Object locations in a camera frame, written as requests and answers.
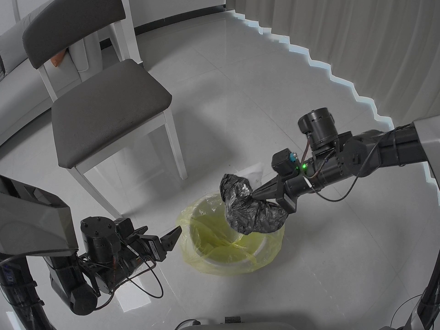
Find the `tiled floor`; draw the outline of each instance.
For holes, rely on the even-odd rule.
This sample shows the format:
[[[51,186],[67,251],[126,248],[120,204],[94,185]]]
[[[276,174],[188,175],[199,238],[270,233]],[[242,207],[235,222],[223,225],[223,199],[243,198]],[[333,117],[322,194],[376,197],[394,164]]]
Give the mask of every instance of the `tiled floor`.
[[[348,87],[310,67],[276,36],[236,19],[231,12],[201,17],[138,37],[145,69],[173,95],[177,133],[188,170],[180,180],[164,128],[159,128],[88,173],[96,187],[135,224],[161,235],[191,202],[218,189],[224,173],[264,163],[273,177],[272,154],[302,152],[300,116],[328,107],[340,132],[387,130],[371,109],[355,102]],[[114,61],[108,48],[105,64]],[[0,173],[57,194],[74,223],[108,216],[57,166],[50,113],[0,147]],[[349,182],[323,192],[339,197]],[[222,322],[224,316],[283,321],[297,330],[379,329],[397,307],[422,292],[440,246],[436,189],[421,165],[381,169],[360,179],[346,200],[305,195],[286,223],[276,259],[257,272],[235,277],[201,274],[178,249],[160,265],[165,297],[123,313],[117,301],[87,317],[74,316],[50,288],[41,258],[30,265],[37,291],[59,329],[173,329],[186,318]],[[150,275],[142,283],[158,292]],[[4,310],[0,322],[7,324]],[[413,302],[397,313],[403,325]]]

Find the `black baseboard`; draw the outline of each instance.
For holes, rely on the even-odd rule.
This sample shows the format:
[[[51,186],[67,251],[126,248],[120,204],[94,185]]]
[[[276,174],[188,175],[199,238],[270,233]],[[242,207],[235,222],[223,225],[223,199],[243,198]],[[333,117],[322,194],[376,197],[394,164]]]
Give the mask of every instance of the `black baseboard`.
[[[167,17],[165,19],[158,19],[157,21],[152,21],[144,25],[139,25],[135,27],[135,35],[139,35],[157,28],[165,27],[166,25],[172,25],[173,23],[178,23],[185,21],[187,19],[195,19],[196,17],[205,16],[207,14],[216,14],[217,12],[226,11],[226,5],[217,5],[210,8],[201,8],[199,10],[184,12],[183,14],[175,14],[174,16]],[[112,45],[110,38],[104,39],[99,42],[102,49],[110,47]]]

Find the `curtain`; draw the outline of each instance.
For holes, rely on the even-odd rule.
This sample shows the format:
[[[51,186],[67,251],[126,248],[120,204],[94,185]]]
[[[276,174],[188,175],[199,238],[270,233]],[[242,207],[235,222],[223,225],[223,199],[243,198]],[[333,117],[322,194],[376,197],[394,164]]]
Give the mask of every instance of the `curtain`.
[[[440,114],[440,0],[226,0],[306,47],[395,125]]]

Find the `white sofa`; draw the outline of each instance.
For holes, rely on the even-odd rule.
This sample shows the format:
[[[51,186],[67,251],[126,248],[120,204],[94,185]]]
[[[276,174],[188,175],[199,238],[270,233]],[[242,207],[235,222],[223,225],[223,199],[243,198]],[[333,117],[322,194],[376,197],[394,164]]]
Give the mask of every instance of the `white sofa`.
[[[52,106],[52,100],[40,73],[32,67],[25,53],[22,54],[24,52],[22,32],[52,1],[41,5],[0,36],[0,58],[3,56],[0,67],[3,69],[6,67],[6,75],[4,72],[2,74],[0,69],[0,145]],[[18,61],[12,60],[17,54],[19,54]],[[3,65],[5,58],[8,64]],[[63,95],[102,71],[102,56],[97,33],[71,45],[58,67],[54,67],[51,61],[45,65],[57,96]]]

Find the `chair backrest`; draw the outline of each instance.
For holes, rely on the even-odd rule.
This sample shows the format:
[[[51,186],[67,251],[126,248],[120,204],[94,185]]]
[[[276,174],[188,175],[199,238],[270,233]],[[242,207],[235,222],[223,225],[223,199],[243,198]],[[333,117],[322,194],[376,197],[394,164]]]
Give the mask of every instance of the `chair backrest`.
[[[122,0],[55,0],[26,28],[23,46],[38,69],[73,43],[122,19]]]

